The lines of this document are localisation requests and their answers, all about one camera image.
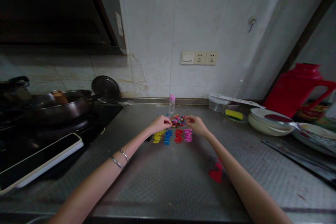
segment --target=red object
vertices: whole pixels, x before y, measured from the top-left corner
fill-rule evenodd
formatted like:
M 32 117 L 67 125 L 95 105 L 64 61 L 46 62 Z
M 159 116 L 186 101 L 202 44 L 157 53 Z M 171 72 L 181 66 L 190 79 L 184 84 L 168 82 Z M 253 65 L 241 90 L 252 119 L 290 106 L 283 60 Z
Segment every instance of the red object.
M 183 137 L 182 137 L 183 136 L 183 130 L 176 129 L 175 136 L 176 136 L 175 143 L 178 143 L 178 144 L 182 143 L 182 141 L 183 141 Z
M 336 82 L 323 80 L 317 70 L 320 65 L 296 63 L 296 67 L 282 74 L 266 98 L 264 106 L 272 111 L 293 117 L 298 110 L 308 110 L 318 105 L 336 89 Z M 316 86 L 328 90 L 308 107 L 302 107 Z
M 220 184 L 222 182 L 223 167 L 220 162 L 217 162 L 215 167 L 217 167 L 218 170 L 209 170 L 209 175 L 213 180 Z

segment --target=colorful rubber band pile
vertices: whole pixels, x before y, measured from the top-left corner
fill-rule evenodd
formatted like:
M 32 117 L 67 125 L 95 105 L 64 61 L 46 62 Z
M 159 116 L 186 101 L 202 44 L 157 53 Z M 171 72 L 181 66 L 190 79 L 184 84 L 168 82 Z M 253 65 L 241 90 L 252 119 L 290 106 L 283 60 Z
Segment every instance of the colorful rubber band pile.
M 185 142 L 191 142 L 192 141 L 192 137 L 191 137 L 191 133 L 192 129 L 188 128 L 184 130 L 184 141 Z
M 182 141 L 183 141 L 183 137 L 182 137 L 183 136 L 183 130 L 176 129 L 175 136 L 176 136 L 175 143 L 178 143 L 178 144 L 182 143 Z
M 173 132 L 170 129 L 167 129 L 166 136 L 164 137 L 164 144 L 169 145 L 170 144 L 170 138 L 172 137 Z
M 180 126 L 184 126 L 185 125 L 185 120 L 184 120 L 184 115 L 180 116 L 180 115 L 174 115 L 171 119 L 170 119 L 173 127 L 180 127 Z
M 165 132 L 166 132 L 166 131 L 163 130 L 163 131 L 160 131 L 160 132 L 158 132 L 158 133 L 155 133 L 155 134 L 154 134 L 154 141 L 153 141 L 153 143 L 154 143 L 154 144 L 159 143 L 160 140 L 162 139 L 162 135 L 163 135 Z

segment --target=stainless steel countertop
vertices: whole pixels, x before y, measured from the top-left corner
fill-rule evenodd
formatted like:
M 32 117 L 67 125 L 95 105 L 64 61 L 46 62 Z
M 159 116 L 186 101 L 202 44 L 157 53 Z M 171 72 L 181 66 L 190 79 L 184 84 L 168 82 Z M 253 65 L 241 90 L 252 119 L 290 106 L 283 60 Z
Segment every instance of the stainless steel countertop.
M 239 163 L 268 191 L 295 223 L 336 223 L 336 191 L 261 142 L 275 137 L 233 122 L 207 106 L 177 105 L 178 114 L 203 119 Z M 105 132 L 57 181 L 38 181 L 0 197 L 0 213 L 54 214 L 68 195 L 100 164 L 149 125 L 167 105 L 125 106 Z M 216 157 L 193 134 L 192 143 L 144 142 L 91 216 L 249 222 L 230 180 L 208 175 Z M 296 141 L 292 136 L 286 141 Z

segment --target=pitcher handle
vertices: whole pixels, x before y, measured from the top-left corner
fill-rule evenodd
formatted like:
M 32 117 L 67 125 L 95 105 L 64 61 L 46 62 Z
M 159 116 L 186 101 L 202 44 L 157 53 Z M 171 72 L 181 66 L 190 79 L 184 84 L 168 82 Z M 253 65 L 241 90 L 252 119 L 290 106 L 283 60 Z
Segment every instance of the pitcher handle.
M 318 105 L 324 98 L 330 95 L 336 89 L 336 82 L 328 81 L 328 80 L 320 80 L 316 83 L 316 86 L 326 86 L 328 89 L 321 95 L 316 101 L 314 101 L 309 107 L 301 107 L 299 110 L 308 110 L 316 105 Z

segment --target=red pitcher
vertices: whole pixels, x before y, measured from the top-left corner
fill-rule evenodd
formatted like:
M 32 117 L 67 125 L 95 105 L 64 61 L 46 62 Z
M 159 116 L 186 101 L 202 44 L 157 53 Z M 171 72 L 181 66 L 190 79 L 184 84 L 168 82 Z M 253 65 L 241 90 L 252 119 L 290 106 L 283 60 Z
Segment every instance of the red pitcher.
M 336 82 L 323 80 L 317 70 L 319 67 L 320 65 L 296 63 L 293 70 L 280 76 L 263 106 L 290 118 L 298 110 L 308 110 L 315 107 L 336 89 Z M 316 86 L 326 86 L 328 90 L 309 107 L 302 107 Z

